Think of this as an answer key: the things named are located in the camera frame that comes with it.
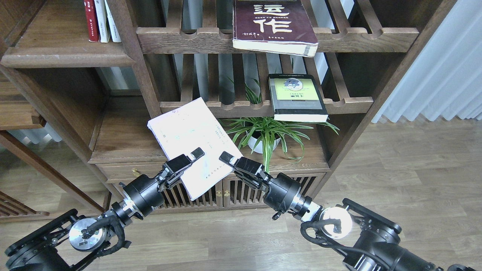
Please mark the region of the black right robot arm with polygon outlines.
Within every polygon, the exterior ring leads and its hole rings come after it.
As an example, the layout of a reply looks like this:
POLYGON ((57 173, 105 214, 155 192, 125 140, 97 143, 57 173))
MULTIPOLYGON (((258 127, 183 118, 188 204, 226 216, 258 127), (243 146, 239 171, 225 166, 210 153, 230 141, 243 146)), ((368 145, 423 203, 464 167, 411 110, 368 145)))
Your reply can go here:
POLYGON ((399 245, 398 224, 348 198, 341 205, 323 208, 303 196, 300 184, 283 173, 272 177, 262 164, 227 152, 220 161, 249 187, 265 192, 264 203, 276 211, 273 220, 292 214, 301 221, 300 233, 306 240, 336 251, 351 271, 441 270, 399 245))

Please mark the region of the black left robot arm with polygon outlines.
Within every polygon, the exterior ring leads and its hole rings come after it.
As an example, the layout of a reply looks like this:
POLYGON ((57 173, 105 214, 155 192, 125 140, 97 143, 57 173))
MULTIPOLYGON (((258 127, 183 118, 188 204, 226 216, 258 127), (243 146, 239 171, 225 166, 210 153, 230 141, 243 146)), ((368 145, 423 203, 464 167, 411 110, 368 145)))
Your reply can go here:
POLYGON ((164 203, 162 192, 171 189, 181 175, 204 155, 201 148, 188 155, 180 155, 162 165, 154 177, 140 175, 124 186, 121 202, 96 218, 79 216, 71 209, 33 233, 10 245, 5 254, 10 271, 81 271, 96 258, 128 248, 125 227, 131 218, 142 220, 164 203), (69 265, 58 254, 57 246, 69 240, 71 246, 87 255, 78 263, 69 265))

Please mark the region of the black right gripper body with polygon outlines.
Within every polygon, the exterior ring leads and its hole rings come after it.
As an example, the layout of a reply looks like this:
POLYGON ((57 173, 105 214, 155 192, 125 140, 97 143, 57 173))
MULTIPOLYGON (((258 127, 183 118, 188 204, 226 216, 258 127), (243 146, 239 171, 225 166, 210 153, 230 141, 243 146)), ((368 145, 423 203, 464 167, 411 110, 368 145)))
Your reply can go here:
POLYGON ((264 203, 276 211, 273 220, 284 213, 290 213, 298 220, 306 216, 306 199, 301 194, 301 185, 283 173, 272 177, 264 166, 256 161, 241 157, 230 159, 230 165, 237 177, 249 187, 265 193, 264 203))

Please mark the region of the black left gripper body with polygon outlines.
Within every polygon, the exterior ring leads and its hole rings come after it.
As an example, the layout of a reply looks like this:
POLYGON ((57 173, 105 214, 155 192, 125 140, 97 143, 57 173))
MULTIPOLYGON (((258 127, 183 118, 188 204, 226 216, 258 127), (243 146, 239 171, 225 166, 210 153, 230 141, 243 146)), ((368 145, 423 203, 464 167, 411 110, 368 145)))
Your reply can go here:
POLYGON ((174 187, 192 164, 193 160, 182 154, 165 162, 154 177, 140 175, 124 187, 125 198, 112 205, 114 213, 120 220, 130 220, 133 216, 143 220, 164 203, 162 191, 174 187))

